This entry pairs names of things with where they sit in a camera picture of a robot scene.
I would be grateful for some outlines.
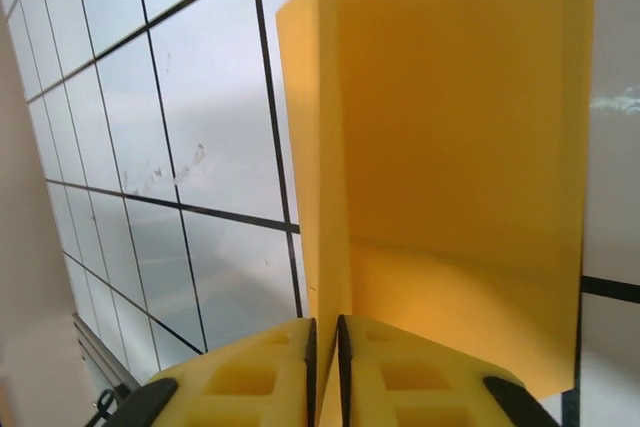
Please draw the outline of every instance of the white tiled wall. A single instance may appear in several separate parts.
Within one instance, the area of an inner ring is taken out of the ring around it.
[[[2,0],[78,311],[141,382],[294,317],[292,272],[308,312],[285,1]],[[596,0],[584,273],[628,284],[638,32],[637,0]],[[581,425],[640,425],[640,307],[600,294],[583,302]],[[560,421],[560,396],[543,405]]]

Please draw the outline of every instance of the window grid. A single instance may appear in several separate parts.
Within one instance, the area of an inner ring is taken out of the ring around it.
[[[51,92],[55,88],[57,88],[57,87],[62,85],[63,89],[64,89],[64,92],[65,92],[65,98],[67,100],[67,106],[69,107],[69,100],[68,100],[68,95],[67,95],[67,90],[66,90],[66,85],[65,85],[65,83],[68,80],[72,79],[74,76],[76,76],[79,73],[85,71],[86,69],[97,65],[98,61],[100,61],[101,59],[107,57],[109,54],[117,51],[121,47],[124,47],[129,42],[133,41],[134,39],[138,38],[139,36],[146,35],[147,39],[148,39],[148,43],[149,43],[149,48],[150,48],[150,51],[151,51],[151,58],[152,58],[153,69],[154,69],[154,78],[155,78],[158,98],[159,98],[159,102],[160,102],[160,109],[161,109],[161,112],[162,112],[162,121],[163,121],[164,133],[165,133],[165,138],[166,138],[167,147],[168,147],[169,156],[170,156],[172,175],[175,176],[175,166],[173,164],[173,158],[172,158],[172,153],[171,153],[171,144],[170,144],[169,136],[168,136],[166,118],[165,118],[165,113],[164,113],[164,108],[163,108],[162,92],[161,92],[160,83],[159,83],[159,80],[158,80],[158,73],[157,73],[157,66],[156,66],[155,56],[153,55],[153,45],[152,45],[150,31],[151,31],[151,29],[153,27],[159,25],[160,23],[164,22],[165,20],[168,20],[169,18],[171,18],[175,14],[181,12],[182,10],[184,10],[185,8],[187,8],[188,6],[190,6],[191,4],[196,2],[197,0],[180,0],[180,1],[176,2],[174,5],[172,5],[171,7],[167,8],[162,13],[160,13],[159,15],[155,16],[152,19],[148,19],[148,17],[147,17],[145,1],[144,0],[141,0],[141,1],[142,1],[143,11],[144,11],[144,20],[145,20],[144,25],[139,27],[138,29],[134,30],[133,32],[129,33],[128,35],[126,35],[125,37],[123,37],[119,41],[115,42],[113,45],[111,45],[110,47],[106,48],[102,52],[96,53],[95,49],[94,49],[94,46],[93,46],[93,41],[91,40],[91,32],[89,30],[89,25],[88,25],[88,19],[87,19],[87,15],[86,15],[86,8],[85,8],[85,5],[84,5],[84,0],[82,0],[83,14],[84,14],[84,18],[85,18],[86,27],[87,27],[87,30],[88,30],[88,33],[89,33],[89,39],[90,39],[90,42],[91,42],[92,58],[90,60],[88,60],[87,62],[85,62],[84,64],[82,64],[79,67],[77,67],[76,69],[74,69],[73,71],[69,72],[67,75],[63,75],[61,79],[59,79],[58,81],[56,81],[52,85],[48,86],[46,89],[42,88],[42,83],[41,83],[41,80],[40,80],[40,74],[38,73],[38,69],[36,68],[36,74],[38,76],[38,84],[40,85],[40,93],[38,93],[37,95],[35,95],[35,96],[31,97],[30,99],[28,99],[27,102],[31,103],[34,100],[37,100],[37,99],[39,99],[41,97],[44,97],[48,92]],[[207,216],[212,216],[212,217],[217,217],[217,218],[221,218],[221,219],[226,219],[226,220],[233,221],[233,222],[241,222],[241,223],[260,226],[260,227],[264,227],[264,228],[275,229],[275,230],[284,232],[286,234],[287,246],[288,246],[288,250],[289,250],[289,258],[290,258],[290,264],[291,264],[290,265],[291,266],[291,276],[292,276],[292,283],[293,283],[293,292],[294,292],[294,297],[295,297],[296,313],[297,313],[298,316],[302,315],[301,299],[300,299],[300,286],[299,286],[299,282],[298,282],[298,276],[297,276],[297,270],[296,270],[296,259],[295,259],[295,252],[294,252],[294,247],[293,247],[293,234],[299,234],[300,233],[300,227],[299,227],[299,225],[297,225],[295,223],[292,223],[291,219],[290,219],[289,203],[288,203],[288,199],[287,199],[287,190],[286,190],[285,175],[284,175],[284,165],[283,165],[283,158],[282,158],[282,148],[281,148],[280,133],[279,133],[278,122],[277,122],[278,119],[277,119],[277,115],[276,115],[274,87],[273,87],[273,80],[272,80],[272,74],[271,74],[271,64],[270,64],[270,58],[269,58],[269,50],[268,50],[268,43],[267,43],[267,35],[266,35],[265,18],[264,18],[262,0],[255,0],[255,5],[256,5],[256,12],[257,12],[257,18],[258,18],[258,27],[259,27],[259,32],[260,32],[260,41],[261,41],[262,56],[263,56],[263,63],[264,63],[264,70],[265,70],[265,82],[266,82],[266,86],[267,86],[267,95],[268,95],[268,100],[269,100],[269,114],[270,114],[271,128],[272,128],[272,134],[273,134],[273,143],[274,143],[274,147],[275,147],[275,156],[276,156],[275,161],[276,161],[276,165],[277,165],[278,179],[279,179],[279,184],[280,184],[280,196],[281,196],[281,203],[282,203],[282,208],[283,208],[284,221],[277,221],[277,220],[260,218],[260,217],[255,217],[255,216],[250,216],[250,215],[245,215],[245,214],[240,214],[240,213],[235,213],[235,212],[227,212],[227,211],[216,210],[216,209],[211,209],[211,208],[199,207],[199,206],[195,206],[195,205],[183,204],[183,203],[180,202],[180,196],[179,196],[179,192],[178,192],[177,186],[174,186],[175,190],[176,190],[177,202],[171,202],[171,201],[166,201],[166,200],[160,200],[160,199],[155,199],[155,198],[144,197],[144,196],[140,196],[140,195],[127,194],[127,193],[122,192],[122,189],[121,189],[120,192],[116,192],[116,191],[101,189],[101,188],[97,188],[97,187],[91,187],[91,186],[87,186],[87,185],[78,185],[78,184],[75,184],[75,183],[70,183],[70,182],[64,181],[64,177],[63,177],[63,181],[62,182],[57,181],[57,180],[53,180],[53,179],[47,179],[47,182],[49,182],[51,184],[57,184],[57,185],[60,185],[60,186],[64,187],[64,189],[65,189],[65,198],[66,198],[67,206],[69,207],[69,209],[70,209],[70,201],[69,201],[69,197],[68,197],[67,187],[81,189],[81,190],[87,191],[88,193],[93,192],[93,193],[99,193],[99,194],[106,194],[106,195],[109,195],[109,196],[114,196],[114,197],[118,197],[118,198],[122,199],[123,204],[124,204],[124,208],[125,208],[127,223],[128,223],[128,227],[129,227],[129,236],[131,238],[131,243],[132,243],[132,246],[133,246],[134,255],[136,257],[136,268],[137,268],[137,272],[138,272],[138,276],[139,276],[141,285],[142,285],[142,279],[141,279],[141,275],[140,275],[140,266],[139,266],[139,261],[138,261],[138,258],[137,258],[137,254],[135,253],[135,242],[133,241],[133,234],[132,234],[132,231],[131,231],[131,224],[130,224],[130,221],[129,221],[129,213],[128,213],[128,210],[127,210],[125,199],[136,200],[136,201],[141,201],[141,202],[146,202],[146,203],[151,203],[151,204],[156,204],[156,205],[160,205],[160,206],[164,206],[164,207],[170,207],[170,208],[173,208],[173,209],[177,209],[180,212],[182,230],[183,230],[183,234],[184,234],[184,241],[185,241],[185,245],[186,245],[187,253],[188,253],[188,257],[189,257],[189,267],[190,267],[190,271],[191,271],[190,273],[191,273],[191,278],[192,278],[192,281],[193,281],[193,288],[194,288],[194,291],[195,291],[195,294],[196,294],[196,303],[197,303],[197,308],[198,308],[198,315],[199,315],[199,318],[200,318],[199,320],[200,320],[200,325],[201,325],[201,329],[202,329],[202,333],[203,333],[203,340],[205,342],[205,351],[206,351],[206,335],[204,334],[204,326],[203,326],[203,323],[202,323],[202,315],[200,313],[200,304],[199,304],[199,302],[197,300],[197,288],[196,288],[195,278],[194,278],[194,275],[193,275],[193,266],[191,264],[191,257],[189,255],[189,250],[188,250],[189,249],[189,247],[188,247],[188,239],[187,239],[187,235],[186,235],[186,230],[185,230],[185,226],[184,226],[184,217],[183,217],[183,212],[184,211],[194,212],[194,213],[207,215]],[[24,16],[24,8],[22,6],[22,0],[13,0],[11,5],[9,6],[9,9],[7,10],[6,18],[9,19],[17,8],[20,9],[22,15]],[[47,9],[47,17],[49,18],[49,27],[52,28],[52,26],[51,26],[51,18],[49,16],[46,0],[45,0],[45,8]],[[29,44],[30,44],[30,47],[31,47],[31,55],[33,57],[34,64],[35,64],[35,55],[34,55],[34,52],[33,52],[33,43],[31,41],[31,37],[30,37],[28,28],[27,28],[27,37],[29,39]],[[58,63],[60,64],[60,56],[59,56],[57,47],[56,47],[56,54],[57,54],[57,57],[58,57]],[[101,100],[102,100],[102,104],[103,104],[104,114],[107,117],[107,127],[109,128],[109,137],[110,137],[110,141],[111,141],[112,153],[114,155],[114,160],[117,163],[117,160],[116,160],[116,157],[115,157],[115,149],[114,149],[114,146],[113,146],[113,139],[111,137],[110,125],[109,125],[109,122],[108,122],[108,113],[106,111],[105,102],[104,102],[104,94],[102,92],[102,85],[100,83],[100,74],[99,74],[97,69],[96,69],[96,74],[97,74],[97,78],[98,78],[98,84],[100,86],[100,95],[101,95]],[[51,129],[51,120],[50,120],[48,109],[47,109],[47,106],[46,106],[46,99],[43,99],[43,100],[44,100],[43,108],[47,112],[47,121],[48,121],[49,128]],[[53,143],[54,143],[54,150],[55,150],[58,166],[60,167],[61,166],[61,162],[60,162],[60,158],[59,158],[59,155],[58,155],[58,149],[57,149],[57,146],[56,146],[56,143],[55,143],[55,138],[54,138],[54,142]],[[85,182],[86,182],[86,174],[84,172],[84,166],[83,166],[83,175],[84,175]],[[122,185],[121,181],[120,181],[120,173],[118,172],[117,175],[118,175],[118,181],[119,181],[120,185]],[[91,196],[90,195],[89,195],[89,199],[90,199],[91,209],[93,211],[93,203],[91,201]],[[72,221],[73,228],[74,228],[74,231],[75,231],[76,242],[78,242],[78,234],[77,234],[77,229],[76,229],[76,226],[75,226],[75,221],[73,219],[73,215],[71,216],[71,221]],[[99,232],[98,232],[98,241],[100,242],[100,234],[99,234]],[[159,357],[158,357],[158,348],[157,348],[157,345],[156,345],[155,336],[153,335],[153,329],[151,328],[152,323],[154,323],[155,325],[157,325],[157,326],[161,327],[162,329],[164,329],[166,332],[171,334],[175,339],[177,339],[180,342],[182,342],[186,347],[191,349],[196,354],[202,354],[203,353],[203,351],[201,349],[199,349],[196,346],[194,346],[191,342],[189,342],[187,339],[185,339],[180,334],[175,332],[173,329],[171,329],[164,322],[162,322],[157,317],[155,317],[154,315],[149,313],[146,296],[144,294],[144,288],[142,289],[142,292],[143,292],[143,296],[144,296],[145,308],[141,308],[138,304],[136,304],[133,300],[131,300],[128,296],[126,296],[123,292],[121,292],[120,290],[118,290],[115,287],[113,287],[112,285],[110,285],[110,281],[109,281],[108,278],[105,281],[104,279],[102,279],[98,275],[96,275],[94,272],[92,272],[90,269],[88,269],[85,266],[84,262],[83,262],[82,252],[80,252],[80,256],[81,256],[80,259],[77,259],[77,258],[73,257],[68,252],[64,252],[64,254],[72,262],[74,262],[77,265],[79,265],[80,267],[82,267],[82,270],[83,270],[84,275],[85,275],[85,279],[87,281],[87,286],[88,286],[88,278],[89,278],[89,276],[95,277],[98,281],[100,281],[101,283],[103,283],[104,285],[106,285],[110,289],[112,301],[113,301],[113,295],[114,295],[114,292],[115,292],[118,295],[120,295],[123,299],[125,299],[129,304],[131,304],[133,307],[135,307],[138,311],[142,312],[146,316],[146,318],[149,321],[149,327],[150,327],[151,336],[152,336],[152,339],[153,339],[153,342],[154,342],[155,356],[156,356],[156,361],[158,362],[158,366],[160,365],[160,361],[159,361]],[[624,301],[624,302],[630,302],[630,303],[634,303],[634,304],[640,304],[640,286],[639,285],[633,285],[633,284],[628,284],[628,283],[619,282],[619,281],[613,281],[613,280],[608,280],[608,279],[603,279],[603,278],[597,278],[597,277],[582,275],[581,276],[580,292],[581,293],[588,293],[588,294],[592,294],[592,295],[596,295],[596,296],[600,296],[600,297],[604,297],[604,298],[609,298],[609,299],[616,299],[618,301]],[[93,309],[95,311],[95,304],[93,304],[93,298],[92,298],[92,294],[91,294],[91,290],[90,289],[89,289],[89,295],[91,297],[91,303],[92,303]],[[578,427],[580,425],[580,357],[581,357],[581,350],[582,350],[582,307],[581,306],[582,306],[582,299],[580,299],[580,306],[579,306],[579,311],[578,311],[578,329],[577,329],[577,339],[576,339],[577,340],[576,341],[576,357],[575,357],[575,362],[576,362],[576,365],[575,365],[575,384],[576,384],[576,386],[575,386],[574,389],[572,389],[570,391],[567,391],[567,392],[562,394],[562,425],[563,425],[563,427]],[[120,331],[120,337],[122,339],[122,331],[120,329],[120,326],[118,326],[118,328],[119,328],[119,331]]]

